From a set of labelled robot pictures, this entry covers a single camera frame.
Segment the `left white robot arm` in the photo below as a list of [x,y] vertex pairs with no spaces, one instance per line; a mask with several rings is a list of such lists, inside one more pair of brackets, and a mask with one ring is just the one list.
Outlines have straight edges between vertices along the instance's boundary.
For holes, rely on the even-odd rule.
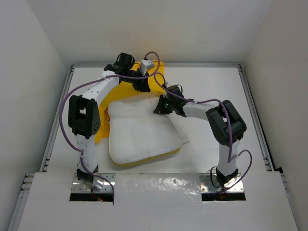
[[101,126],[99,104],[109,92],[122,81],[131,83],[134,90],[150,92],[148,70],[154,68],[154,62],[148,59],[132,70],[135,59],[132,55],[120,53],[114,64],[108,64],[102,72],[100,81],[83,94],[73,95],[69,99],[68,125],[82,151],[77,166],[77,177],[86,183],[93,183],[98,167],[95,154],[95,135]]

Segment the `yellow pillowcase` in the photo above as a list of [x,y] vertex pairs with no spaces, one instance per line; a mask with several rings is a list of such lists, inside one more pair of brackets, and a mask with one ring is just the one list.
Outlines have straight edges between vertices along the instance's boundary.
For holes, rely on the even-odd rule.
[[[139,67],[137,64],[140,64],[140,62],[137,62],[134,64],[131,70],[137,70]],[[158,66],[158,60],[154,60],[154,68],[150,69],[149,74],[152,74],[154,70]],[[161,74],[164,74],[164,62],[160,61],[160,65],[158,68],[158,72]],[[163,85],[164,80],[163,77],[156,75],[155,76],[158,82]],[[165,91],[158,86],[156,83],[154,77],[148,78],[148,83],[150,87],[150,93],[154,93],[155,95],[159,96],[165,93]],[[100,114],[100,120],[101,120],[101,125],[98,130],[98,132],[95,135],[95,144],[98,144],[103,138],[108,138],[109,133],[110,133],[110,116],[108,114],[108,106],[110,103],[113,101],[125,99],[128,97],[136,96],[136,95],[141,95],[143,92],[137,92],[134,90],[133,86],[131,83],[126,83],[126,82],[121,82],[118,86],[116,86],[114,89],[112,89],[108,95],[106,96],[105,99],[101,103],[99,103],[99,114]]]

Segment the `white pillow yellow edge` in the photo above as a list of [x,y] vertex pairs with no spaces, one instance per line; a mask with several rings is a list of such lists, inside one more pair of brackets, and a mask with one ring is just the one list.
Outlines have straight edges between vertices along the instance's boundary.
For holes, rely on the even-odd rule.
[[158,102],[157,95],[145,93],[109,104],[109,154],[113,162],[135,164],[174,154],[189,143],[167,115],[154,114]]

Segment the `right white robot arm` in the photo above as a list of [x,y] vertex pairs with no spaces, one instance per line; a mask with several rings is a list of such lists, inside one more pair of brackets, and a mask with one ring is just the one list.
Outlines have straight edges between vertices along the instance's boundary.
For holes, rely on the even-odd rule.
[[177,85],[166,87],[159,97],[155,114],[176,113],[182,117],[193,117],[209,123],[212,133],[219,143],[219,160],[216,168],[218,186],[224,188],[238,174],[237,158],[243,153],[238,150],[240,140],[247,130],[246,123],[229,100],[217,99],[197,102],[185,99]]

